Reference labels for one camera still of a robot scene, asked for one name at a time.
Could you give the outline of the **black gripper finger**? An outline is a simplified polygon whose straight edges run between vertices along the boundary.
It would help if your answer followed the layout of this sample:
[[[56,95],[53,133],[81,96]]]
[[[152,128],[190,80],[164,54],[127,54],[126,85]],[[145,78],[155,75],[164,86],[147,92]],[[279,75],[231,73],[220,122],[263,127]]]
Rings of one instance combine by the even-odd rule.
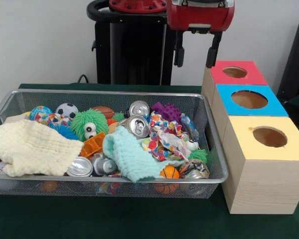
[[[176,32],[174,65],[177,67],[182,67],[184,61],[183,34],[184,31]]]
[[[206,64],[205,64],[207,68],[212,68],[216,64],[218,49],[222,39],[223,32],[217,31],[217,32],[211,32],[211,34],[214,35],[214,37],[213,37],[212,45],[208,49],[208,53],[207,53]]]

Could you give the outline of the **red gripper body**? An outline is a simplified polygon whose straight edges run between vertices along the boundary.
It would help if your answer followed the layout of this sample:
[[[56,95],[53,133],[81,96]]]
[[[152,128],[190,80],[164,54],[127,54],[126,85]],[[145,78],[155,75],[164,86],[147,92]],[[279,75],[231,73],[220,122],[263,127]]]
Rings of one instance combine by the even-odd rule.
[[[167,23],[172,30],[189,31],[206,28],[226,31],[233,19],[235,7],[195,7],[167,5]]]

